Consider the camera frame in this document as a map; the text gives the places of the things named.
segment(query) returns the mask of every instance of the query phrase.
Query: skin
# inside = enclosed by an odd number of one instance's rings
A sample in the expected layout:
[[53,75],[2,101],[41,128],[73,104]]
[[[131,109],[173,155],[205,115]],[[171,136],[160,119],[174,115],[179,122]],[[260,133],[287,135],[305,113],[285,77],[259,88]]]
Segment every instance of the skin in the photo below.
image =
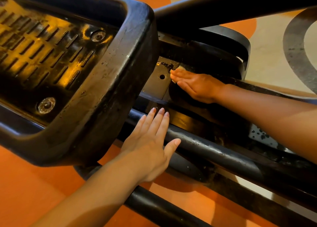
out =
[[163,149],[169,113],[162,108],[154,118],[155,113],[154,108],[140,119],[115,159],[32,226],[103,227],[138,184],[163,173],[181,141]]
[[172,70],[171,79],[193,99],[222,105],[317,164],[316,105],[252,92],[184,69]]

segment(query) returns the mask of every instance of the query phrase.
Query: screw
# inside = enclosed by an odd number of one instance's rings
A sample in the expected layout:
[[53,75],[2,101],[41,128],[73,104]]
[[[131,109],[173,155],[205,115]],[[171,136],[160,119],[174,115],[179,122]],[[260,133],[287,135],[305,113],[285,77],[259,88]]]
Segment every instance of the screw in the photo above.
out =
[[91,35],[91,40],[93,42],[100,42],[101,40],[103,40],[106,36],[106,33],[104,31],[97,31],[97,32],[94,32],[92,35]]
[[7,4],[8,0],[0,0],[0,7],[4,7]]
[[46,114],[52,111],[56,103],[56,100],[53,97],[43,99],[38,105],[38,111],[41,114]]

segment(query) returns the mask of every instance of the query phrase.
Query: hand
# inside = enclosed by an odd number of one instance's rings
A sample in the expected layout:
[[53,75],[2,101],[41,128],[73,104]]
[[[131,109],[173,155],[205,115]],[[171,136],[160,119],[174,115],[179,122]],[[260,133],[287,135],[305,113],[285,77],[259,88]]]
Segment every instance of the hand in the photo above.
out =
[[170,117],[163,108],[154,118],[156,109],[153,108],[148,116],[143,115],[131,135],[124,141],[121,154],[136,153],[140,165],[140,182],[153,181],[163,173],[180,144],[180,139],[174,139],[163,149],[164,138],[167,133]]
[[193,99],[214,103],[224,83],[207,74],[196,74],[184,69],[171,70],[171,79]]

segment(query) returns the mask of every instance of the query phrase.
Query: orange floor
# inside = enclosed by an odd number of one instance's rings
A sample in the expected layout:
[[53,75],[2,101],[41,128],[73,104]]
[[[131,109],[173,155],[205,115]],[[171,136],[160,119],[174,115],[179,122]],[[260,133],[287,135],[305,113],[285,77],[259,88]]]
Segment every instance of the orange floor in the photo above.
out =
[[[101,163],[105,164],[119,151],[113,145]],[[84,184],[70,166],[36,167],[2,147],[0,169],[1,227],[29,226]],[[186,184],[166,173],[143,186],[215,227],[275,226],[206,187]],[[113,226],[155,225],[123,206],[106,225]]]

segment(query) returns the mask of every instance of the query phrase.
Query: forearm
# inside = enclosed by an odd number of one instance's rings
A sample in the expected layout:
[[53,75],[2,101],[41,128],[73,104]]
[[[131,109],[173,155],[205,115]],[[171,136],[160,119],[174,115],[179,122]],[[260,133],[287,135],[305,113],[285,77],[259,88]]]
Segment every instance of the forearm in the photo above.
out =
[[142,178],[137,155],[119,156],[103,166],[74,194],[33,227],[102,227],[120,208]]
[[317,107],[225,85],[215,102],[267,132],[285,147],[317,163]]

